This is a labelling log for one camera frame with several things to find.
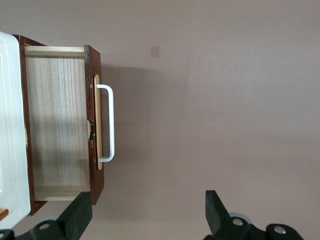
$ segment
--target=drawer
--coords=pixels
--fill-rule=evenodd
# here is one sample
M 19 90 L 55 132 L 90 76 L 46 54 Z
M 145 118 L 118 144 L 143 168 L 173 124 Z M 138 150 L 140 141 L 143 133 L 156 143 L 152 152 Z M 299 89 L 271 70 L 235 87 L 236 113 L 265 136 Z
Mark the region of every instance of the drawer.
M 15 37 L 20 48 L 30 214 L 46 201 L 73 200 L 84 191 L 91 192 L 96 204 L 104 188 L 100 93 L 94 81 L 101 76 L 100 53 L 89 45 L 51 47 Z

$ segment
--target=wall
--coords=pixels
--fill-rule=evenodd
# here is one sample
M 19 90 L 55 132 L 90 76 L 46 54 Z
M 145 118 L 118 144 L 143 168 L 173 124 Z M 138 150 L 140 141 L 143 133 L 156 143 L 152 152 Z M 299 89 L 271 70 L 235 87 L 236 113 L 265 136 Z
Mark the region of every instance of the wall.
M 318 0 L 1 1 L 1 31 L 93 46 L 114 89 L 116 156 L 81 239 L 201 240 L 212 189 L 258 228 L 317 239 L 319 12 Z

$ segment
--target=open drawer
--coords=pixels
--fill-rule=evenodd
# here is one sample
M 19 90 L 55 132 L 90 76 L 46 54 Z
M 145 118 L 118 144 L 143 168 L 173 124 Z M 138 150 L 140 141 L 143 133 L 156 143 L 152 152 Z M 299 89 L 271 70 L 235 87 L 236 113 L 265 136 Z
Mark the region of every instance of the open drawer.
M 100 53 L 51 47 L 16 35 L 20 47 L 28 179 L 33 215 L 45 201 L 73 200 L 104 188 Z

